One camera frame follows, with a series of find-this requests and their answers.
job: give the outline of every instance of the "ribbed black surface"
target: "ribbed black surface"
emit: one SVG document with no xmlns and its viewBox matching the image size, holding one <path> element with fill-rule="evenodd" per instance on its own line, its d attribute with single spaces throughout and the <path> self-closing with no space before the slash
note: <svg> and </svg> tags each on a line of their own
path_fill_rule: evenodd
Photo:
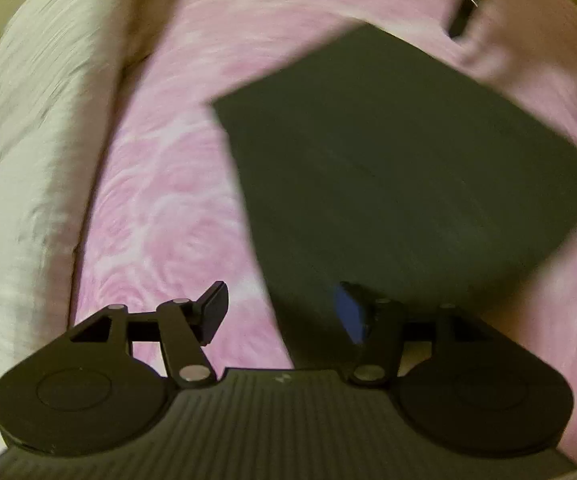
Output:
<svg viewBox="0 0 577 480">
<path fill-rule="evenodd" d="M 337 373 L 230 370 L 178 396 L 149 433 L 106 453 L 0 457 L 0 480 L 542 480 L 572 470 L 555 450 L 472 458 L 428 442 L 386 394 Z"/>
</svg>

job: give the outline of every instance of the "pink bedsheet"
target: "pink bedsheet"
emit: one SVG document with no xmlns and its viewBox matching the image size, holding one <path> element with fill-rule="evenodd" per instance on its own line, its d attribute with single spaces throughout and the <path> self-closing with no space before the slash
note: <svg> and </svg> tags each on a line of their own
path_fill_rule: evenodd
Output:
<svg viewBox="0 0 577 480">
<path fill-rule="evenodd" d="M 139 311 L 196 298 L 224 280 L 232 300 L 206 349 L 214 366 L 291 366 L 225 133 L 207 103 L 354 18 L 497 88 L 577 143 L 577 9 L 567 0 L 486 0 L 454 43 L 442 28 L 454 1 L 179 0 L 108 149 L 80 259 L 76 320 L 109 303 Z M 577 232 L 504 313 L 491 319 L 573 385 L 562 448 L 577 460 Z M 140 357 L 161 367 L 154 350 Z"/>
</svg>

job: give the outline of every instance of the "white pillow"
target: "white pillow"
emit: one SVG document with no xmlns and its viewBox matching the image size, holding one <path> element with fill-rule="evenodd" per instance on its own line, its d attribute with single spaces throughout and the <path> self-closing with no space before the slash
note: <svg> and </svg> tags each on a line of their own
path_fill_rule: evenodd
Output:
<svg viewBox="0 0 577 480">
<path fill-rule="evenodd" d="M 134 2 L 27 0 L 0 40 L 0 376 L 66 328 Z"/>
</svg>

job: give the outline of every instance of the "pink floral fabric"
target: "pink floral fabric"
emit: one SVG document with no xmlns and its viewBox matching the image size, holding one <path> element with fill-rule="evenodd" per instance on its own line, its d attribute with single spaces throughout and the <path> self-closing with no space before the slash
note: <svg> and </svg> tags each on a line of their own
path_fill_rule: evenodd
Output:
<svg viewBox="0 0 577 480">
<path fill-rule="evenodd" d="M 455 3 L 178 0 L 108 148 L 80 256 L 75 320 L 109 303 L 139 311 L 194 299 L 224 280 L 231 303 L 206 348 L 213 365 L 291 366 L 249 241 L 226 134 L 208 103 L 354 20 L 493 86 L 577 143 L 577 9 L 567 0 L 484 0 L 465 37 L 453 42 L 443 27 Z M 489 320 L 573 385 L 562 448 L 577 460 L 577 232 Z M 137 353 L 162 368 L 155 349 Z"/>
</svg>

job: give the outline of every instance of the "silver screw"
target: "silver screw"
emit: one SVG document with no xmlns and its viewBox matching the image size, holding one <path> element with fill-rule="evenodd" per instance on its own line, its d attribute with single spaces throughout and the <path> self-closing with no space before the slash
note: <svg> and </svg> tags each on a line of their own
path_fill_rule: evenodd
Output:
<svg viewBox="0 0 577 480">
<path fill-rule="evenodd" d="M 196 383 L 208 379 L 210 370 L 204 365 L 188 365 L 180 370 L 180 377 L 189 383 Z"/>
<path fill-rule="evenodd" d="M 365 383 L 384 379 L 386 374 L 384 368 L 379 365 L 361 365 L 355 368 L 355 371 L 353 372 L 353 375 L 355 375 L 358 380 Z"/>
</svg>

